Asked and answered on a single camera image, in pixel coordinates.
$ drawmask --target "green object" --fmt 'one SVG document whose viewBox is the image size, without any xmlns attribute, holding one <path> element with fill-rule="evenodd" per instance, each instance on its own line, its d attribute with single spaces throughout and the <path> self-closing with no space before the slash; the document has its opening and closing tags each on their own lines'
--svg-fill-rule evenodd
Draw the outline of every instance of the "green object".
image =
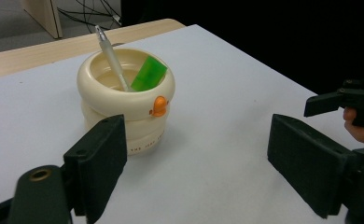
<svg viewBox="0 0 364 224">
<path fill-rule="evenodd" d="M 147 91 L 159 85 L 164 77 L 167 67 L 151 56 L 147 56 L 144 64 L 133 80 L 132 88 L 135 91 Z"/>
</svg>

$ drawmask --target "dark background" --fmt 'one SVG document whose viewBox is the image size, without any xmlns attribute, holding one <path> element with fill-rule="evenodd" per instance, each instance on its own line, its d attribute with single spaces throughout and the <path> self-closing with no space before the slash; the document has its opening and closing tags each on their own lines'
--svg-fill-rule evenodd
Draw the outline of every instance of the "dark background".
<svg viewBox="0 0 364 224">
<path fill-rule="evenodd" d="M 121 10 L 123 26 L 198 24 L 317 94 L 364 78 L 364 0 L 122 0 Z"/>
</svg>

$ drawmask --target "silver pen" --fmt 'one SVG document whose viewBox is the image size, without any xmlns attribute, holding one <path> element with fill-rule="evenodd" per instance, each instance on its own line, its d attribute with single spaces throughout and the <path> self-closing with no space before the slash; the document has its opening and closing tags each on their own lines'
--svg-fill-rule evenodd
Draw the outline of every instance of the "silver pen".
<svg viewBox="0 0 364 224">
<path fill-rule="evenodd" d="M 96 25 L 95 31 L 98 36 L 98 41 L 100 42 L 100 47 L 103 50 L 103 53 L 106 56 L 106 59 L 109 63 L 110 69 L 117 77 L 119 77 L 119 81 L 124 91 L 131 91 L 130 86 L 127 84 L 127 81 L 124 78 L 123 68 L 121 67 L 118 56 L 113 50 L 113 47 L 110 44 L 108 38 L 106 37 L 105 33 L 101 30 L 100 26 Z"/>
</svg>

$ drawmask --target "white table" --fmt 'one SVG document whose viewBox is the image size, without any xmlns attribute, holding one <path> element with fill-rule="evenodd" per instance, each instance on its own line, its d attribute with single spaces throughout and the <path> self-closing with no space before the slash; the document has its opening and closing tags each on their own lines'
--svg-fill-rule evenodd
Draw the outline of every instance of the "white table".
<svg viewBox="0 0 364 224">
<path fill-rule="evenodd" d="M 176 91 L 160 144 L 128 158 L 97 223 L 343 223 L 345 207 L 322 219 L 267 161 L 274 113 L 364 147 L 342 110 L 304 118 L 312 92 L 197 25 L 121 47 L 161 57 Z M 26 171 L 61 166 L 85 133 L 76 76 L 89 55 L 0 77 L 0 202 Z"/>
</svg>

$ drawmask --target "pen holder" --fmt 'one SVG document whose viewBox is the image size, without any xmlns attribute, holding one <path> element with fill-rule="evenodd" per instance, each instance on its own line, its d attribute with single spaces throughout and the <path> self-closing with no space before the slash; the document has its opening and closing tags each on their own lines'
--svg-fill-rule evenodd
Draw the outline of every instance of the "pen holder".
<svg viewBox="0 0 364 224">
<path fill-rule="evenodd" d="M 167 67 L 158 86 L 132 92 L 122 90 L 102 52 L 92 54 L 78 70 L 77 89 L 82 98 L 86 130 L 101 119 L 123 114 L 128 155 L 133 155 L 153 148 L 161 140 L 175 92 L 175 79 L 171 69 L 156 55 L 132 48 L 113 50 L 130 84 L 149 55 Z"/>
</svg>

